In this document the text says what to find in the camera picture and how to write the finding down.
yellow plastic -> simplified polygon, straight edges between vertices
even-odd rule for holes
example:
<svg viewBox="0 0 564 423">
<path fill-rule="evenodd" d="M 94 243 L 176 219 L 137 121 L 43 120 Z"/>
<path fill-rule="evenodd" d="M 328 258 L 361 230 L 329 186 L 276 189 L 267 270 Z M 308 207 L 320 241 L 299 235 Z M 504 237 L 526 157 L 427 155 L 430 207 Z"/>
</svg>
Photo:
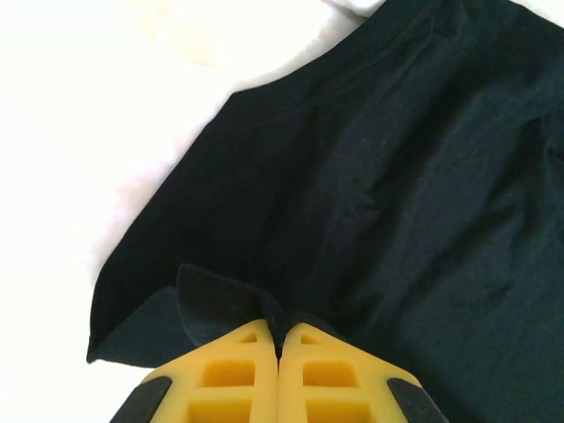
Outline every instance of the yellow plastic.
<svg viewBox="0 0 564 423">
<path fill-rule="evenodd" d="M 151 423 L 407 423 L 386 381 L 419 382 L 308 324 L 287 334 L 279 362 L 264 320 L 150 373 L 173 383 Z"/>
</svg>

t-shirt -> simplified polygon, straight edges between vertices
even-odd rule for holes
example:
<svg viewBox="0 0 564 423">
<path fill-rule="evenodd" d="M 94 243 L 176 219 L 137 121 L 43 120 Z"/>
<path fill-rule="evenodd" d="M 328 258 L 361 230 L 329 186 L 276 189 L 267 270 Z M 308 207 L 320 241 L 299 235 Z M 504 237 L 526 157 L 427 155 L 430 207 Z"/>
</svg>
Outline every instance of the t-shirt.
<svg viewBox="0 0 564 423">
<path fill-rule="evenodd" d="M 103 266 L 88 360 L 155 367 L 260 316 L 405 368 L 453 422 L 563 421 L 564 30 L 388 0 L 235 93 Z"/>
</svg>

black rubber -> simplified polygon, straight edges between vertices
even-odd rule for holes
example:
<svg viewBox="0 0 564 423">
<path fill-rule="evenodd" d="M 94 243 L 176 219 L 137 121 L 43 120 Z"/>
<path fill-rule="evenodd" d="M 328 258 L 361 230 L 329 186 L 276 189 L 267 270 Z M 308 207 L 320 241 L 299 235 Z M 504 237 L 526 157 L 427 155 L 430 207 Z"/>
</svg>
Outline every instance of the black rubber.
<svg viewBox="0 0 564 423">
<path fill-rule="evenodd" d="M 409 423 L 448 423 L 431 397 L 419 386 L 392 378 L 388 379 L 388 387 Z"/>
<path fill-rule="evenodd" d="M 140 384 L 131 391 L 109 423 L 151 423 L 172 382 L 161 376 Z"/>
</svg>

white bedsheet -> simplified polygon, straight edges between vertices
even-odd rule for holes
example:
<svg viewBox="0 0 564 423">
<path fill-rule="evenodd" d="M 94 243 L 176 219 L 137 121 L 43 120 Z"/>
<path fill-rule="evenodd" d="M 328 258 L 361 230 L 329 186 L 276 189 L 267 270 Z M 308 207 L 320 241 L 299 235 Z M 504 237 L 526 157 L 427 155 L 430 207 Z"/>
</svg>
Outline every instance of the white bedsheet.
<svg viewBox="0 0 564 423">
<path fill-rule="evenodd" d="M 0 0 L 0 421 L 109 421 L 146 370 L 87 366 L 93 282 L 234 89 L 383 0 Z M 561 0 L 519 0 L 564 26 Z"/>
</svg>

yellow object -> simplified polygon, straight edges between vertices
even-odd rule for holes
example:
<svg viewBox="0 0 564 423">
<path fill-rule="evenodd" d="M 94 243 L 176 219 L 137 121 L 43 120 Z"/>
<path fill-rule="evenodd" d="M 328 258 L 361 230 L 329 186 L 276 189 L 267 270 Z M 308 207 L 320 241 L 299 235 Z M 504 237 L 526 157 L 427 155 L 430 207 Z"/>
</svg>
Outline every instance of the yellow object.
<svg viewBox="0 0 564 423">
<path fill-rule="evenodd" d="M 305 323 L 286 335 L 279 364 L 257 320 L 157 368 L 136 390 L 111 423 L 446 421 L 411 374 Z"/>
</svg>

